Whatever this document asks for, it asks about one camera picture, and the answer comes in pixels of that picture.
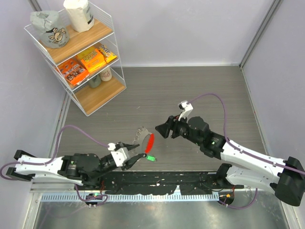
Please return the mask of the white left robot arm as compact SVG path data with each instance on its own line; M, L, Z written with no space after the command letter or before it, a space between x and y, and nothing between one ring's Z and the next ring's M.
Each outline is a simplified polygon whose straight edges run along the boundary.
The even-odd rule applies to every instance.
M146 157L146 150L132 156L130 151L140 144L123 142L109 143L109 154L98 157L96 154L75 153L70 156L38 158L18 150L14 156L16 164L7 169L6 176L12 180L38 182L71 182L86 189L96 190L105 174L116 169L130 169L139 159Z

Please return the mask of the green tagged key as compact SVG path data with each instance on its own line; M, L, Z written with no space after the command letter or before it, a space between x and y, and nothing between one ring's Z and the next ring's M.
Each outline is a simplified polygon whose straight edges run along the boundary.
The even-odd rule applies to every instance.
M151 155L147 155L147 156L146 156L146 159L149 160L149 161L152 161L152 162L155 162L155 161L157 160L156 157L151 156Z

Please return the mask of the red handled crescent blade keychain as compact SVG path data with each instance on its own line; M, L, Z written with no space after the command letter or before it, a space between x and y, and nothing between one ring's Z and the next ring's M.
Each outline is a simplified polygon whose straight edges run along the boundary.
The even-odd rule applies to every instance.
M147 128L141 126L137 129L135 138L132 143L139 145L132 150L135 154L148 154L154 144L154 134L151 133Z

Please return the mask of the white paper bag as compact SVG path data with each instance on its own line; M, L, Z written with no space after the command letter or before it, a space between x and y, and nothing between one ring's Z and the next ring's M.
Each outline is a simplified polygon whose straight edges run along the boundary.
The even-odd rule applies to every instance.
M65 0L63 6L75 31L85 32L93 27L94 17L87 0Z

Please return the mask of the orange yellow snack box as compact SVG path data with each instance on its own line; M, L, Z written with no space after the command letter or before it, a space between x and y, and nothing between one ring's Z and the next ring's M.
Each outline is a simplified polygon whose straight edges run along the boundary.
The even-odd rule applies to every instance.
M104 56L94 46L89 47L77 54L76 58L82 63L89 73L95 72L107 64Z

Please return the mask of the beige cup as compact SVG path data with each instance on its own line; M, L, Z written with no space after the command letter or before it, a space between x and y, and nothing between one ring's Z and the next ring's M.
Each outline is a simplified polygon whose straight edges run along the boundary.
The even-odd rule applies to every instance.
M107 81L111 80L112 79L111 68L107 67L107 68L103 69L99 73L99 77L103 82L107 82Z

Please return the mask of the grey paper bag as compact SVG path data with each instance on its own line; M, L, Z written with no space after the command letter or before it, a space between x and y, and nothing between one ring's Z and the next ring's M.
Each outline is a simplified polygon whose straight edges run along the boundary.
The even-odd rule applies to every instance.
M43 10L32 12L30 14L30 22L38 33L40 41L48 48L61 48L70 39L69 33L57 11Z

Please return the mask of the green bottle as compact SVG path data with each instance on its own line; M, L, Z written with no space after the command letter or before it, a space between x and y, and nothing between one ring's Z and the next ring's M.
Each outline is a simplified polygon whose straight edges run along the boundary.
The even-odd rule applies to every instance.
M88 81L88 85L90 88L96 88L98 87L100 84L101 84L101 78L99 75L95 75L93 78L91 78L89 81Z

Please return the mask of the yellow candy bag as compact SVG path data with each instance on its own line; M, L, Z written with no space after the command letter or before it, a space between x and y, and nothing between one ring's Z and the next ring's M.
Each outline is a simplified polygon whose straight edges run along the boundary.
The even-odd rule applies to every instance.
M111 52L105 45L98 47L98 50L104 56L107 63L110 63L117 58L117 55Z

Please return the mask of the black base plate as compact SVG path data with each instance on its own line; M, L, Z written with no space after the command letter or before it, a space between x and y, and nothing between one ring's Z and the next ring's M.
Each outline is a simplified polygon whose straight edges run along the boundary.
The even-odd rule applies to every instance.
M215 172L205 171L132 171L110 172L102 177L97 190L108 195L172 195L179 188L182 195L211 194L223 189L244 188L222 182Z

